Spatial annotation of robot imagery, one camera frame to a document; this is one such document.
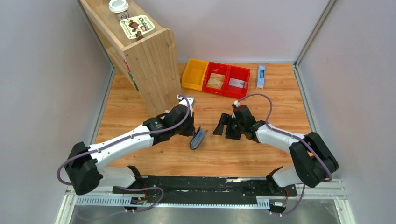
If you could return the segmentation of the navy blue card holder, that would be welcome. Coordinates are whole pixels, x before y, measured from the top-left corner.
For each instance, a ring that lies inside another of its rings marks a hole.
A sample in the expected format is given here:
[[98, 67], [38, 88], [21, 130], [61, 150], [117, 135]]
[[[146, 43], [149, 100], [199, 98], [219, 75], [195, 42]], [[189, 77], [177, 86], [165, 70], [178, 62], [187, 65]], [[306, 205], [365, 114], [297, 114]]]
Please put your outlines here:
[[190, 141], [190, 149], [191, 150], [197, 149], [201, 145], [201, 143], [202, 143], [203, 139], [205, 138], [206, 134], [207, 134], [207, 130], [203, 130], [201, 127], [199, 127], [194, 132], [193, 137], [192, 137], [192, 139]]

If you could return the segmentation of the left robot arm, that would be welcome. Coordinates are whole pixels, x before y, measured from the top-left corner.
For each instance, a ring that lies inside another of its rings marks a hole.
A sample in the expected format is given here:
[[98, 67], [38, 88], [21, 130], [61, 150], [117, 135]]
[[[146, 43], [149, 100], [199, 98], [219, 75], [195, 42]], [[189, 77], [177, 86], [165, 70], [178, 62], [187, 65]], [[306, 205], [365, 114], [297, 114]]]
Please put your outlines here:
[[85, 145], [75, 144], [65, 169], [77, 195], [85, 195], [97, 187], [120, 186], [130, 193], [138, 193], [143, 187], [141, 178], [131, 168], [109, 168], [113, 161], [140, 149], [170, 140], [175, 135], [195, 135], [193, 98], [185, 98], [169, 112], [151, 117], [132, 131], [111, 140]]

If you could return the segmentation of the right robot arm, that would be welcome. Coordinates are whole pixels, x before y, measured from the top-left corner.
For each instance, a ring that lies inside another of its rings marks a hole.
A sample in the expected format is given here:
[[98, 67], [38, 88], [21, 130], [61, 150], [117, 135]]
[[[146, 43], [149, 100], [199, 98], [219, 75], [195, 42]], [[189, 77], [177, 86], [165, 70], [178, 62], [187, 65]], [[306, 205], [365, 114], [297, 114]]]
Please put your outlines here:
[[277, 129], [264, 120], [255, 120], [246, 105], [223, 113], [214, 135], [225, 134], [227, 139], [240, 140], [242, 135], [256, 143], [267, 144], [289, 153], [293, 164], [274, 169], [266, 176], [267, 191], [279, 195], [286, 186], [305, 184], [310, 188], [330, 181], [339, 164], [329, 148], [316, 132], [297, 134]]

